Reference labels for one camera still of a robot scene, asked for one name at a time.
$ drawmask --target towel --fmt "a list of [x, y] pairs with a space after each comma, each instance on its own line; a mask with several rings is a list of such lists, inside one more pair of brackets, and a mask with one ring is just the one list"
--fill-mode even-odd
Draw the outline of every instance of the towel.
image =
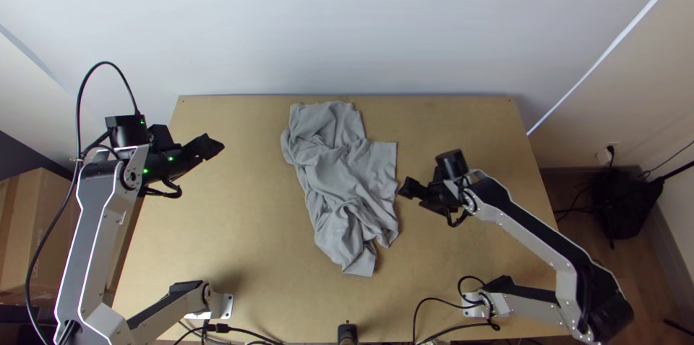
[[354, 105], [331, 101], [292, 105], [280, 145], [304, 190], [316, 245], [344, 273], [370, 277], [374, 240], [388, 248], [398, 236], [397, 144], [368, 140]]

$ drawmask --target baseboard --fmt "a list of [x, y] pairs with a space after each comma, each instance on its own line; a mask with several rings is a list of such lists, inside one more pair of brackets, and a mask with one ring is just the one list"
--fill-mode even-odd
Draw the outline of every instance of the baseboard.
[[658, 257], [683, 322], [694, 322], [694, 281], [665, 217], [656, 204], [643, 225]]

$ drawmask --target white wall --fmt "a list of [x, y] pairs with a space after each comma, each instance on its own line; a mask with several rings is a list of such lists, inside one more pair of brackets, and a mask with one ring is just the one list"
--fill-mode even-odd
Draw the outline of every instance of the white wall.
[[[76, 156], [74, 96], [0, 35], [0, 130], [72, 170]], [[82, 113], [86, 146], [106, 128], [89, 111]]]
[[[643, 162], [641, 166], [644, 170], [658, 166], [662, 161], [668, 159], [672, 154], [694, 140], [694, 120], [689, 123], [689, 135], [684, 140], [680, 140], [669, 148], [663, 149], [651, 159]], [[694, 160], [694, 145], [682, 151], [672, 161], [666, 163], [651, 174], [651, 178], [662, 176], [672, 170]], [[665, 217], [667, 226], [672, 232], [677, 246], [682, 253], [687, 269], [694, 278], [694, 168], [673, 176], [665, 181], [663, 194], [658, 199], [658, 206]]]
[[[502, 93], [530, 127], [647, 1], [0, 0], [0, 25], [68, 93], [113, 60], [150, 122], [179, 94]], [[123, 111], [102, 94], [86, 107]]]
[[[650, 169], [694, 140], [694, 0], [659, 0], [531, 136], [540, 167], [616, 164]], [[652, 174], [694, 159], [694, 146]], [[659, 207], [694, 278], [694, 169], [666, 181]]]

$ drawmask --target black bag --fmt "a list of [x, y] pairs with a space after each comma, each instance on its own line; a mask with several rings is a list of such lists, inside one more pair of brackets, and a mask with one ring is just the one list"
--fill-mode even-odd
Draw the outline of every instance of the black bag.
[[610, 247], [615, 239], [635, 237], [646, 216], [663, 192], [665, 180], [638, 180], [629, 173], [610, 169], [594, 177], [592, 200], [594, 215], [602, 227]]

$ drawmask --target metal bracket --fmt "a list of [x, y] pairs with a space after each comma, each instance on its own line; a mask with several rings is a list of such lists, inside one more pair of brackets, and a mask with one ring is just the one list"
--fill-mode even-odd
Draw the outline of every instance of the metal bracket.
[[186, 319], [223, 319], [231, 318], [234, 309], [233, 294], [218, 294], [212, 289], [211, 285], [206, 285], [204, 292], [207, 309], [203, 311], [191, 312], [185, 315]]

